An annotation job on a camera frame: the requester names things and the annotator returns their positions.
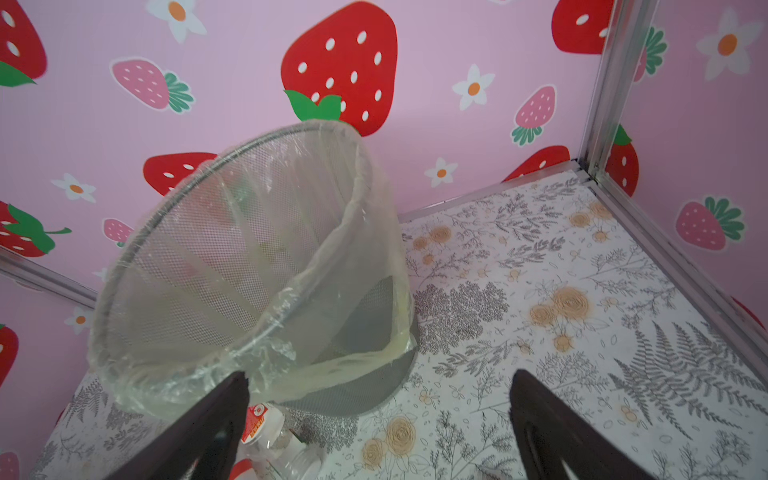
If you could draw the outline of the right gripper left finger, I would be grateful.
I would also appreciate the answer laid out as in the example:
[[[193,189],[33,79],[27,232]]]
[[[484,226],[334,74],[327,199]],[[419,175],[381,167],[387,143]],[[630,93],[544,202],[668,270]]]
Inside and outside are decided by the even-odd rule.
[[[227,479],[245,430],[248,380],[234,372],[111,479]]]

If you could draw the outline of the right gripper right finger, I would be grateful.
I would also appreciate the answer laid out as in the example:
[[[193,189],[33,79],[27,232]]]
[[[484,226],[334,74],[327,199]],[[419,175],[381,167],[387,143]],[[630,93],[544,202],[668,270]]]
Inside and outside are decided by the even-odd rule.
[[[509,417],[529,479],[649,479],[651,475],[600,435],[530,372],[519,369]]]

